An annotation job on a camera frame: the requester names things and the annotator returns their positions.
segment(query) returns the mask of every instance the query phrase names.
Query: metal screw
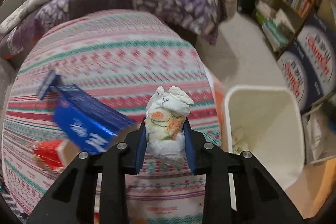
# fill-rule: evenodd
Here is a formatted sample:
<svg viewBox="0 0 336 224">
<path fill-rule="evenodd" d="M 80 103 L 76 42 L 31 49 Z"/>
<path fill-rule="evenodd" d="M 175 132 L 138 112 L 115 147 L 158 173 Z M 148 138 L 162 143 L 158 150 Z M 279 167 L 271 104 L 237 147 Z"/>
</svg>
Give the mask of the metal screw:
<svg viewBox="0 0 336 224">
<path fill-rule="evenodd" d="M 244 151 L 243 152 L 243 157 L 246 159 L 252 158 L 252 153 L 250 151 Z"/>
<path fill-rule="evenodd" d="M 213 149 L 213 144 L 212 143 L 205 143 L 205 144 L 203 144 L 203 146 L 204 146 L 204 148 L 205 149 Z"/>
<path fill-rule="evenodd" d="M 86 151 L 84 151 L 84 152 L 81 152 L 79 154 L 79 158 L 82 159 L 82 160 L 84 160 L 84 159 L 86 159 L 88 157 L 88 155 L 89 155 L 89 153 L 86 152 Z"/>
<path fill-rule="evenodd" d="M 118 143 L 117 148 L 119 150 L 124 150 L 127 147 L 127 143 Z"/>
</svg>

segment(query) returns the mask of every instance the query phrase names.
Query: white floor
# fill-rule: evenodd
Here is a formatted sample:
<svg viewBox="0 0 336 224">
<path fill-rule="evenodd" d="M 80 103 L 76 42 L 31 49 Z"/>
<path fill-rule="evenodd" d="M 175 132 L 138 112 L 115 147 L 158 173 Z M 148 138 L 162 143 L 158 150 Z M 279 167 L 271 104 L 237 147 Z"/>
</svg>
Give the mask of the white floor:
<svg viewBox="0 0 336 224">
<path fill-rule="evenodd" d="M 251 18 L 236 13 L 219 27 L 217 44 L 199 39 L 196 50 L 209 70 L 224 84 L 285 86 L 264 35 Z"/>
</svg>

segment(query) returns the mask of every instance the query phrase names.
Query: blue box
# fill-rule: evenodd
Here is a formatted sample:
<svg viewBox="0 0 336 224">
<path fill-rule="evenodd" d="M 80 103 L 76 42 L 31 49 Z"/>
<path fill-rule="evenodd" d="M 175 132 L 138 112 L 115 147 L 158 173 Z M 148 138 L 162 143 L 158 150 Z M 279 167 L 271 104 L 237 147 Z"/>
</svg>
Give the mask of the blue box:
<svg viewBox="0 0 336 224">
<path fill-rule="evenodd" d="M 50 88 L 57 85 L 60 85 L 60 75 L 55 70 L 51 70 L 39 88 L 37 97 L 43 100 Z"/>
<path fill-rule="evenodd" d="M 293 69 L 285 64 L 293 62 Z M 308 15 L 297 39 L 278 59 L 301 112 L 321 103 L 336 88 L 336 34 L 315 13 Z"/>
<path fill-rule="evenodd" d="M 136 121 L 93 98 L 75 84 L 56 88 L 61 96 L 53 120 L 81 151 L 91 155 L 105 152 L 121 132 L 136 125 Z"/>
</svg>

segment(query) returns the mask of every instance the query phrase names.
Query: trash bin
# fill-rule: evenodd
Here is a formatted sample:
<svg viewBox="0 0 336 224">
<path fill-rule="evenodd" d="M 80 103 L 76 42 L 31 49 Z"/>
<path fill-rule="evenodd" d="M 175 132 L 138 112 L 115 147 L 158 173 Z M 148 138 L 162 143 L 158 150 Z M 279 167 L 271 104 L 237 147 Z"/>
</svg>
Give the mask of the trash bin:
<svg viewBox="0 0 336 224">
<path fill-rule="evenodd" d="M 249 150 L 285 190 L 302 172 L 305 161 L 300 110 L 290 90 L 239 85 L 224 100 L 228 151 L 239 129 Z"/>
</svg>

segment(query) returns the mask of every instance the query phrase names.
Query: cardboard box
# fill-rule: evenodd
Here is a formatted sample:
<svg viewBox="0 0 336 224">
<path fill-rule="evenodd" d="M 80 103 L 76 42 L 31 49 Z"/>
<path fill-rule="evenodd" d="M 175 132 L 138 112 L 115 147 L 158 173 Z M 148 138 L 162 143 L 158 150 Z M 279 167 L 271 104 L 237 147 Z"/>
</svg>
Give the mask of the cardboard box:
<svg viewBox="0 0 336 224">
<path fill-rule="evenodd" d="M 317 15 L 327 22 L 333 32 L 336 32 L 336 18 L 334 17 L 332 5 L 336 6 L 336 3 L 332 0 L 322 0 Z"/>
<path fill-rule="evenodd" d="M 101 103 L 75 84 L 57 86 L 60 94 L 53 120 L 81 151 L 107 151 L 138 130 L 136 121 Z"/>
<path fill-rule="evenodd" d="M 327 96 L 336 87 L 336 34 L 317 14 L 278 60 L 288 87 L 301 111 Z"/>
<path fill-rule="evenodd" d="M 294 41 L 278 59 L 278 67 L 294 93 L 301 112 L 323 97 L 322 87 L 308 57 Z"/>
</svg>

